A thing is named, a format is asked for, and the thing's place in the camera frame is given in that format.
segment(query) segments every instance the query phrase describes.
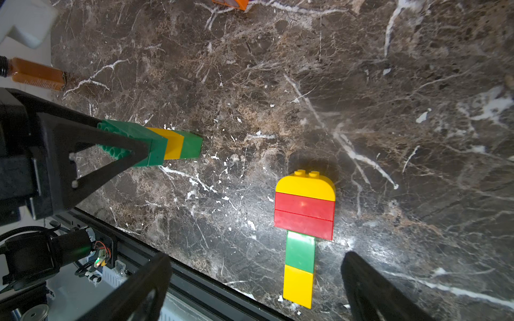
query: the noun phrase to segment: cable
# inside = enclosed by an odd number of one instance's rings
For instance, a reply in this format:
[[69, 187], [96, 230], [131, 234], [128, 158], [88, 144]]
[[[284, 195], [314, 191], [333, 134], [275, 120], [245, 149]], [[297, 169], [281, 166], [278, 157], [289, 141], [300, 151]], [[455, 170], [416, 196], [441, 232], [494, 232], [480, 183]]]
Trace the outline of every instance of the cable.
[[103, 245], [102, 248], [98, 248], [98, 250], [104, 250], [107, 252], [107, 255], [109, 256], [109, 258], [111, 258], [113, 256], [112, 252], [111, 252], [111, 249], [108, 248], [107, 246], [105, 246], [105, 244], [102, 242], [102, 241], [96, 241], [95, 242], [95, 245], [93, 246], [93, 248], [96, 250], [97, 249], [97, 243], [100, 243]]
[[54, 231], [56, 231], [55, 228], [47, 229], [47, 228], [44, 228], [42, 226], [24, 226], [22, 228], [17, 228], [17, 229], [5, 232], [4, 234], [0, 235], [0, 242], [2, 242], [6, 238], [11, 237], [13, 235], [16, 235], [16, 234], [19, 234], [19, 233], [23, 233], [23, 232], [32, 232], [32, 231], [35, 231], [35, 232], [49, 232], [51, 236], [57, 237], [57, 234], [54, 232]]
[[86, 275], [87, 269], [93, 266], [93, 263], [95, 263], [95, 261], [91, 261], [91, 262], [88, 262], [88, 263], [82, 265], [80, 268], [78, 268], [75, 271], [75, 275], [78, 277], [83, 277], [84, 275]]
[[78, 261], [73, 262], [73, 265], [77, 267], [77, 269], [81, 269], [83, 267], [83, 265]]
[[57, 226], [54, 226], [53, 229], [48, 229], [49, 232], [55, 232], [57, 230], [60, 230], [61, 229], [61, 224], [59, 223], [59, 225]]
[[54, 228], [59, 228], [59, 230], [63, 231], [63, 232], [66, 232], [66, 233], [69, 233], [71, 232], [71, 230], [65, 228], [64, 226], [62, 226], [59, 222], [57, 221], [50, 221], [50, 225], [53, 226]]
[[92, 276], [89, 277], [89, 280], [91, 280], [92, 283], [100, 283], [102, 281], [102, 277], [100, 275], [95, 275], [93, 274]]

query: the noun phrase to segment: lego brick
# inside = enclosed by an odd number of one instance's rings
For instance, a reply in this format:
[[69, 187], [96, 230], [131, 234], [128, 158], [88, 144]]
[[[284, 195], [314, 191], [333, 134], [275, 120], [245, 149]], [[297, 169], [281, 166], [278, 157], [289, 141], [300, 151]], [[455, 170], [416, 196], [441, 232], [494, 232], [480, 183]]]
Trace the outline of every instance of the lego brick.
[[[125, 137], [137, 139], [139, 141], [145, 142], [148, 145], [148, 157], [133, 167], [162, 165], [164, 162], [164, 154], [166, 152], [166, 145], [168, 144], [168, 140], [159, 134], [156, 134], [153, 131], [146, 129], [145, 127], [136, 123], [121, 122], [108, 119], [104, 119], [101, 123], [98, 124], [97, 127], [102, 130], [107, 130], [112, 133], [123, 135]], [[130, 153], [128, 150], [123, 150], [121, 148], [109, 146], [100, 147], [116, 159], [123, 158]]]
[[275, 210], [333, 221], [335, 208], [336, 203], [333, 201], [275, 193]]
[[308, 309], [313, 304], [314, 274], [300, 269], [285, 266], [284, 269], [284, 299]]
[[314, 273], [316, 238], [287, 231], [286, 265], [305, 272]]
[[274, 220], [277, 228], [316, 236], [326, 240], [332, 240], [334, 233], [334, 222], [320, 218], [275, 210]]
[[184, 136], [174, 132], [173, 130], [146, 127], [147, 129], [157, 133], [168, 140], [164, 159], [180, 159], [180, 152], [184, 144]]
[[212, 0], [212, 2], [240, 10], [246, 10], [249, 0]]
[[177, 134], [184, 136], [184, 144], [180, 152], [180, 158], [198, 158], [200, 156], [201, 144], [204, 139], [188, 131], [174, 130]]
[[306, 174], [303, 169], [282, 178], [275, 191], [332, 202], [336, 201], [336, 188], [328, 177], [320, 175], [319, 172]]

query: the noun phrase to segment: red lego brick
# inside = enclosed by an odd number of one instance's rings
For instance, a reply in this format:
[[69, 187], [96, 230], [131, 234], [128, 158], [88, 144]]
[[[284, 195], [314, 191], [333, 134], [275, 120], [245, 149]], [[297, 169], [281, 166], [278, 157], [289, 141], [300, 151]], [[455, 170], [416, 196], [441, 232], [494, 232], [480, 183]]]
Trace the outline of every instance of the red lego brick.
[[333, 221], [335, 208], [336, 203], [332, 201], [275, 193], [275, 210]]
[[304, 216], [286, 211], [275, 210], [275, 226], [311, 236], [332, 240], [334, 222]]

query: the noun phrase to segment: green lego brick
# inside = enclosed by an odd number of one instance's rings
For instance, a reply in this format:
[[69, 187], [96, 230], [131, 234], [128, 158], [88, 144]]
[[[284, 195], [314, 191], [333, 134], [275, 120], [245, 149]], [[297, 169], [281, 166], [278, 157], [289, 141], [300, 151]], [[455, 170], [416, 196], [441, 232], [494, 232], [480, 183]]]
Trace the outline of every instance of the green lego brick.
[[180, 151], [180, 159], [198, 158], [200, 156], [201, 144], [204, 139], [188, 131], [174, 130], [177, 134], [184, 136], [184, 143]]
[[286, 265], [314, 273], [315, 249], [315, 237], [287, 231]]
[[[162, 165], [164, 163], [164, 154], [168, 140], [153, 131], [130, 122], [121, 122], [116, 120], [104, 119], [97, 126], [99, 129], [107, 130], [125, 137], [137, 139], [148, 145], [148, 157], [135, 164], [133, 167]], [[121, 159], [130, 154], [129, 150], [100, 145], [100, 147], [116, 159]]]

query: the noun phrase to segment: marble countertop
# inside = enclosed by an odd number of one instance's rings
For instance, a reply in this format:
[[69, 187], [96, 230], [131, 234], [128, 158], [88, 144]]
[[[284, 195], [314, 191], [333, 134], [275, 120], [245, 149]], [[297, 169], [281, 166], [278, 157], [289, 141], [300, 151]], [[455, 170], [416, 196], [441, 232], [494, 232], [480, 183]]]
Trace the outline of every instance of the marble countertop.
[[[79, 207], [296, 320], [351, 319], [349, 250], [437, 319], [514, 319], [512, 1], [52, 2], [57, 102], [204, 138]], [[337, 189], [312, 310], [279, 297], [274, 188], [300, 168]]]

